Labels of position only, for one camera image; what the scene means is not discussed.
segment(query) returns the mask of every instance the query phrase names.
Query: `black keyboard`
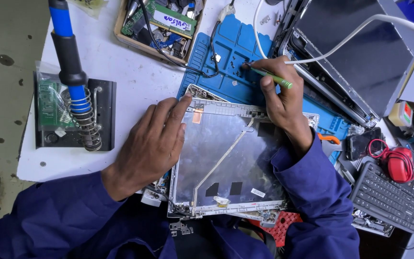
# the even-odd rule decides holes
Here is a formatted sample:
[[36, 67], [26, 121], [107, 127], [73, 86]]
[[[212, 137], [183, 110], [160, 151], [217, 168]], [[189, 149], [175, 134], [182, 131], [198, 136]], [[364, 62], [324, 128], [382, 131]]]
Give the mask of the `black keyboard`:
[[394, 182], [375, 163], [364, 164], [349, 197], [354, 208], [414, 233], [414, 189]]

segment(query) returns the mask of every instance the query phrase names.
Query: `screwdriver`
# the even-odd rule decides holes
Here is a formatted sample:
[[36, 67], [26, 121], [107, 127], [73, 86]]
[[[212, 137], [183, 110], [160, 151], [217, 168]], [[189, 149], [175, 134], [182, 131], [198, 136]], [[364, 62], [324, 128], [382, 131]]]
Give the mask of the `screwdriver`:
[[273, 81], [277, 84], [279, 84], [282, 87], [285, 87], [287, 89], [292, 88], [292, 83], [290, 83], [289, 81], [283, 79], [282, 77], [278, 77], [276, 75], [274, 75], [273, 73], [266, 71], [266, 70], [260, 70], [260, 69], [256, 69], [256, 68], [252, 68], [252, 64], [251, 63], [246, 63], [248, 66], [250, 66], [250, 69], [255, 71], [256, 73], [262, 75], [262, 76], [271, 76]]

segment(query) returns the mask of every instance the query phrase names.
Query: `metal bracket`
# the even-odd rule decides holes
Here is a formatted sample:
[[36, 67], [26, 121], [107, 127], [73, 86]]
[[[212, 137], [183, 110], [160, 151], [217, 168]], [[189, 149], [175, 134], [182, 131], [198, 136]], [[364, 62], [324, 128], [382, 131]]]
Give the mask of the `metal bracket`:
[[177, 236], [177, 231], [181, 231], [182, 235], [187, 235], [194, 233], [193, 227], [188, 227], [187, 225], [181, 223], [181, 221], [178, 221], [176, 223], [170, 223], [169, 229], [172, 234], [172, 236]]

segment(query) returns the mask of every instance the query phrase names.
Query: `hand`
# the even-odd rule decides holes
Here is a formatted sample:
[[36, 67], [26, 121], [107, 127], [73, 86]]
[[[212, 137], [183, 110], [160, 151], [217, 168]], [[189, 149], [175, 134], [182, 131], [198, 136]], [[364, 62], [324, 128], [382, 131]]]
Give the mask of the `hand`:
[[172, 97], [148, 107], [130, 130], [116, 161], [102, 170], [103, 184], [112, 199], [129, 197], [177, 163], [186, 129], [181, 120], [191, 99], [187, 93], [180, 102]]
[[297, 156], [301, 158], [311, 147], [314, 137], [308, 119], [303, 115], [304, 80], [293, 65], [287, 65], [285, 61], [289, 61], [285, 55], [276, 59], [260, 59], [252, 64], [252, 68], [265, 69], [293, 84], [291, 89], [281, 87], [281, 92], [276, 94], [276, 84], [272, 77], [266, 76], [260, 81], [268, 116], [276, 126], [284, 129]]

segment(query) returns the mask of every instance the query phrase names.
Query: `blue work uniform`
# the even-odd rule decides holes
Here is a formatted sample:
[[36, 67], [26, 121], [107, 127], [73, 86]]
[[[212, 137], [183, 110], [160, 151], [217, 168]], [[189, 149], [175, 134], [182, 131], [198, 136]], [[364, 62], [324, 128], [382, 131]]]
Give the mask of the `blue work uniform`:
[[[303, 222], [289, 226], [288, 258], [359, 258], [359, 236], [352, 223], [351, 192], [322, 152], [319, 138], [299, 161], [281, 148], [272, 158], [274, 173]], [[37, 183], [18, 194], [12, 212], [0, 219], [0, 258], [140, 258], [142, 248], [159, 259], [177, 257], [167, 212], [108, 195], [100, 172]], [[209, 235], [221, 256], [271, 259], [260, 241], [234, 225], [229, 215], [207, 217]]]

